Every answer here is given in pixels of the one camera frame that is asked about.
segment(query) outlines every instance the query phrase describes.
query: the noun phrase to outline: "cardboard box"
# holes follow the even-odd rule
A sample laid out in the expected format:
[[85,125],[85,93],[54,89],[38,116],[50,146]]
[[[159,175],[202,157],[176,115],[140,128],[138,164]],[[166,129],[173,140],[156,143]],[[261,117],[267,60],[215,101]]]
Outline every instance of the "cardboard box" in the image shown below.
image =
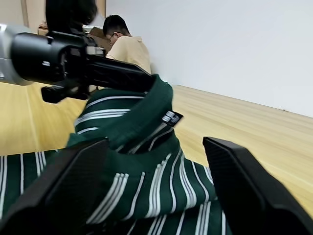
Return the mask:
[[93,27],[93,29],[90,31],[89,35],[96,41],[99,47],[103,47],[106,52],[111,50],[110,43],[108,39],[103,34],[102,29]]
[[39,27],[38,27],[38,35],[43,35],[45,36],[48,33],[48,26],[46,22],[43,22]]

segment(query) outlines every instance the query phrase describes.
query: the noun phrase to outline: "green striped shirt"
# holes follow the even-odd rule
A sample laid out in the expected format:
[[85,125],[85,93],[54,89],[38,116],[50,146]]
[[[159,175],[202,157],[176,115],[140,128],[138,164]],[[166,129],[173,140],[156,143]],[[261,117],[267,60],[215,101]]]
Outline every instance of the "green striped shirt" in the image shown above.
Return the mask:
[[[90,234],[231,234],[210,169],[185,158],[162,117],[172,88],[157,75],[149,93],[104,89],[75,122],[68,146],[109,138],[99,194],[87,220]],[[2,156],[0,216],[57,157],[56,150]]]

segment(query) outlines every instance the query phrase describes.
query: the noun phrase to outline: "eyeglasses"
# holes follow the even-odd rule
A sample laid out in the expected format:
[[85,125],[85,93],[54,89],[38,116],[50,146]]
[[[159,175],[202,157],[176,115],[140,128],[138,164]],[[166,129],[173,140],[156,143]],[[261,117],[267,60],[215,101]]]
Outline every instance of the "eyeglasses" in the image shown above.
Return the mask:
[[111,37],[110,37],[110,39],[109,39],[109,42],[111,42],[111,39],[112,39],[113,36],[114,36],[114,33],[111,35]]
[[112,37],[114,36],[115,33],[120,33],[120,32],[114,32],[114,33],[111,35],[111,37],[110,37],[110,39],[109,39],[109,42],[111,42],[111,39],[112,39]]

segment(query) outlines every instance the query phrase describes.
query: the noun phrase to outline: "black hair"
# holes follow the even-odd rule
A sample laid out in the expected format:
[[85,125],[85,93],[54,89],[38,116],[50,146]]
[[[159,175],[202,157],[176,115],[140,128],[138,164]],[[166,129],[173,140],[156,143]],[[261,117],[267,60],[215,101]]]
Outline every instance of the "black hair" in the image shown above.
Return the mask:
[[49,31],[83,31],[97,14],[96,0],[46,0],[45,16]]
[[103,24],[103,33],[104,35],[111,35],[114,32],[119,32],[121,34],[129,34],[127,25],[122,17],[118,15],[112,15],[106,17],[106,20]]

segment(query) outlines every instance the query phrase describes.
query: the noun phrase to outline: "clothing label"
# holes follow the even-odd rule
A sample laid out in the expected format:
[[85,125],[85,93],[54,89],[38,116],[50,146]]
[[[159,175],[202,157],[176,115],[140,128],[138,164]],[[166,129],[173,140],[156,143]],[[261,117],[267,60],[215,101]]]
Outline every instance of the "clothing label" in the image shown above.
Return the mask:
[[174,127],[183,117],[184,116],[179,113],[176,113],[174,111],[168,111],[166,115],[162,118],[162,121],[165,124]]

